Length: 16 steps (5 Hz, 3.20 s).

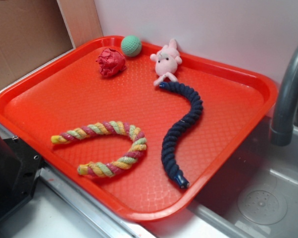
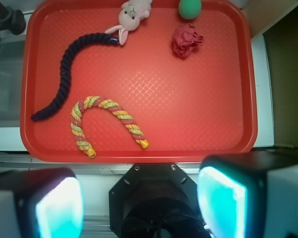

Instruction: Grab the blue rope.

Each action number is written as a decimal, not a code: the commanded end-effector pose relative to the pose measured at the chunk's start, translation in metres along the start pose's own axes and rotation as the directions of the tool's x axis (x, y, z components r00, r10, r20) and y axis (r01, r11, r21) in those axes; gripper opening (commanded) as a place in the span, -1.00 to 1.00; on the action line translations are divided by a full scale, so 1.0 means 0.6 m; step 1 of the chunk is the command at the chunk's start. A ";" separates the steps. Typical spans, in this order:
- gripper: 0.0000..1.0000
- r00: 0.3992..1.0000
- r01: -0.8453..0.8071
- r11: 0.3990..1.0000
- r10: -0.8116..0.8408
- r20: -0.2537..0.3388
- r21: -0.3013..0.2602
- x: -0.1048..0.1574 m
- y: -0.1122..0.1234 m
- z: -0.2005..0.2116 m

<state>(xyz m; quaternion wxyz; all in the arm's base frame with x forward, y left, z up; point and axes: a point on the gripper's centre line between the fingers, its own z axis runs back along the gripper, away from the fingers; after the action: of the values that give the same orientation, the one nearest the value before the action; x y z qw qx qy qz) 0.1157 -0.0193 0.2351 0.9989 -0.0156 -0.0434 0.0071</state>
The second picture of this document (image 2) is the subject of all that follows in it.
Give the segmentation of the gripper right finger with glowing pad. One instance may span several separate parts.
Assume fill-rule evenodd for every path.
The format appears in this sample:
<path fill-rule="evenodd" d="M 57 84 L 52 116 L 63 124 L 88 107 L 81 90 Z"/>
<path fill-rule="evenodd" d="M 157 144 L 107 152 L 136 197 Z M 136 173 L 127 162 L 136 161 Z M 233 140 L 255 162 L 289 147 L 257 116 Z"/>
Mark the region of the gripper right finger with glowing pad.
<path fill-rule="evenodd" d="M 298 151 L 210 155 L 197 197 L 216 238 L 298 238 Z"/>

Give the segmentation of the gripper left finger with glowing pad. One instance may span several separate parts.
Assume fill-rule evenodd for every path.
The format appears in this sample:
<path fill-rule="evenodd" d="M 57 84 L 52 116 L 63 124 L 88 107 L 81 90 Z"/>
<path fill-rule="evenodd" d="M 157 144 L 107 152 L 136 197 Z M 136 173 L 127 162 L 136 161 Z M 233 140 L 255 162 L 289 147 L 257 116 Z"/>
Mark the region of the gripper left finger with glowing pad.
<path fill-rule="evenodd" d="M 0 238 L 78 238 L 84 209 L 71 169 L 0 173 Z"/>

